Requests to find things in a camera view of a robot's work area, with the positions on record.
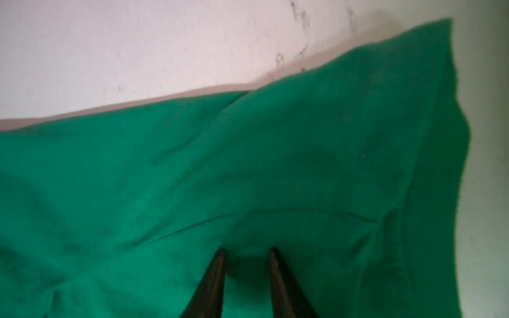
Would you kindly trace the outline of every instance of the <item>green fabric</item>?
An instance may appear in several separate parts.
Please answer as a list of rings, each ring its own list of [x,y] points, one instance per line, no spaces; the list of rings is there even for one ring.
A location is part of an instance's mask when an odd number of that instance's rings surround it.
[[[223,317],[271,317],[276,246],[324,318],[460,317],[450,27],[252,92],[0,133],[0,316],[178,317],[223,247]]]

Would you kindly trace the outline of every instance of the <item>green cloth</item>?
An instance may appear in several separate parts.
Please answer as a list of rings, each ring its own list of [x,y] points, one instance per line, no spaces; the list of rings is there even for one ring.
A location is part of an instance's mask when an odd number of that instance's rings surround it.
[[[0,317],[272,317],[268,251],[327,317],[460,317],[468,148],[451,21],[252,92],[0,133]]]

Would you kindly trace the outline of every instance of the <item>dark mark on wall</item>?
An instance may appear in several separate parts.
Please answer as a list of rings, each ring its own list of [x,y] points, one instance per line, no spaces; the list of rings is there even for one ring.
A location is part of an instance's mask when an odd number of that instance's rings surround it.
[[[293,11],[293,17],[295,19],[297,19],[297,6],[295,5],[295,0],[290,0],[290,6],[292,7],[292,11]]]
[[[352,7],[346,7],[347,15],[348,15],[348,25],[350,26],[350,31],[353,33],[357,33],[357,21],[355,18],[355,13],[353,12]]]
[[[306,49],[307,49],[307,44],[306,44],[306,46],[304,46],[304,48],[302,49],[302,51],[299,53],[299,58],[300,58],[300,59],[304,57],[304,52],[306,51]]]
[[[295,0],[290,0],[290,6],[292,7],[293,17],[295,20],[300,18],[300,21],[302,23],[302,29],[304,32],[306,32],[311,23],[310,23],[310,17],[307,15],[307,12],[305,10],[302,10],[299,5],[295,2]]]
[[[281,53],[276,55],[276,67],[281,67],[285,64],[285,58]]]
[[[307,31],[307,29],[309,29],[311,23],[310,23],[309,17],[307,16],[305,11],[303,11],[300,14],[300,19],[302,20],[302,28],[304,29],[304,31]]]

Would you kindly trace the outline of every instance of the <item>white wall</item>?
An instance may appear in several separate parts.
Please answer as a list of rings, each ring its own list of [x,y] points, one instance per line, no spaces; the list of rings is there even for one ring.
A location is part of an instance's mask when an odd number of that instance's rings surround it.
[[[0,0],[0,119],[254,88],[447,16],[472,130],[456,234],[461,306],[466,318],[509,317],[507,0]]]

